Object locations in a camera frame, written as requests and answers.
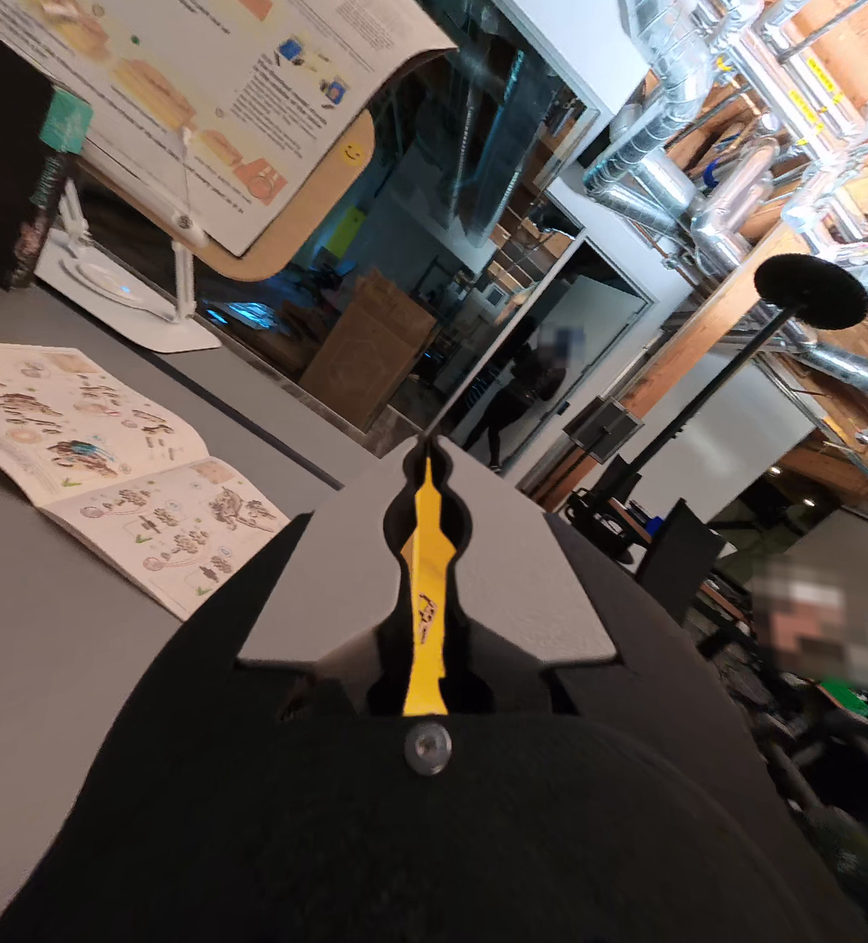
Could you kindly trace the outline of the black monitor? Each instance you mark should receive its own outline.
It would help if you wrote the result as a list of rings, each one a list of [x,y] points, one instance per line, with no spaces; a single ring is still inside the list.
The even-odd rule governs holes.
[[[725,544],[680,499],[655,532],[635,581],[681,626]]]

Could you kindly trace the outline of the instruction poster board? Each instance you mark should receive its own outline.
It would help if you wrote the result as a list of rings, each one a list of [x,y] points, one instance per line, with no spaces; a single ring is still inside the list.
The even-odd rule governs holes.
[[[189,128],[196,256],[243,282],[282,270],[366,168],[373,97],[456,49],[418,2],[0,1],[0,39],[91,106],[81,159],[103,182],[89,144],[182,196]]]

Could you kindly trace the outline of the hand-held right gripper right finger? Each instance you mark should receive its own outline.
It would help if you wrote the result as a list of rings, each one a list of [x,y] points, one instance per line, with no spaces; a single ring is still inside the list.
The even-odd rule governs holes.
[[[451,710],[576,714],[558,676],[605,666],[615,643],[543,512],[438,437],[447,568],[446,677]]]

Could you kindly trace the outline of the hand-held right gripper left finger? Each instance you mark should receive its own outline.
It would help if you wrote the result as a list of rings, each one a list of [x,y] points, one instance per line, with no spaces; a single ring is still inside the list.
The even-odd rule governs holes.
[[[260,681],[293,673],[275,715],[405,713],[428,447],[396,447],[313,513],[239,653]]]

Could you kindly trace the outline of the open instruction booklet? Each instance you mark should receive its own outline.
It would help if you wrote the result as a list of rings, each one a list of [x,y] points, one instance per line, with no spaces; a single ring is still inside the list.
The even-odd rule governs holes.
[[[183,418],[74,348],[0,343],[0,471],[181,620],[289,522]]]

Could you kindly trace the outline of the black model kit box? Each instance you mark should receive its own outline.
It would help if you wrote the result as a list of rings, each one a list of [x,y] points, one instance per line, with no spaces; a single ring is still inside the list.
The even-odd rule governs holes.
[[[0,288],[30,283],[93,112],[0,39]]]

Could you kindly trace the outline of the white document stand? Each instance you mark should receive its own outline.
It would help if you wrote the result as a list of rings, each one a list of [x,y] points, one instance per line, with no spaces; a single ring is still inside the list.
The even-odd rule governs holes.
[[[58,206],[61,229],[52,229],[39,256],[39,280],[78,305],[93,318],[146,351],[179,355],[215,350],[220,338],[197,318],[194,259],[210,244],[192,207],[190,158],[193,132],[178,131],[177,157],[183,175],[182,196],[124,167],[95,145],[86,147],[92,169],[106,171],[110,184],[129,184],[123,199],[145,199],[140,213],[157,215],[166,227],[173,254],[175,292],[154,288],[128,269],[91,236],[74,179],[69,178]]]

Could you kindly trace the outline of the brown cardboard box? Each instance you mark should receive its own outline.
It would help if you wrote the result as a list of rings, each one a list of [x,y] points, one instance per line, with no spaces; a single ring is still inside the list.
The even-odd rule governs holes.
[[[436,318],[373,269],[299,379],[299,386],[366,432],[431,342]]]

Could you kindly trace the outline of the black round-top floor stand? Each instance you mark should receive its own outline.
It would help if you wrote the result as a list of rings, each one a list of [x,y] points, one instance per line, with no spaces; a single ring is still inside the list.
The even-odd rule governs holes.
[[[840,267],[808,254],[779,254],[754,276],[761,301],[773,302],[769,320],[781,327],[785,314],[801,327],[851,327],[866,317],[867,295]],[[615,469],[617,454],[590,489],[576,489],[560,515],[593,542],[605,540],[609,555],[627,544],[623,518],[605,498],[636,498],[647,520],[661,523],[683,501],[696,519],[710,522],[813,430],[786,395],[742,355],[709,353],[684,379],[671,404],[658,407],[667,423],[643,432],[630,446],[631,474]]]

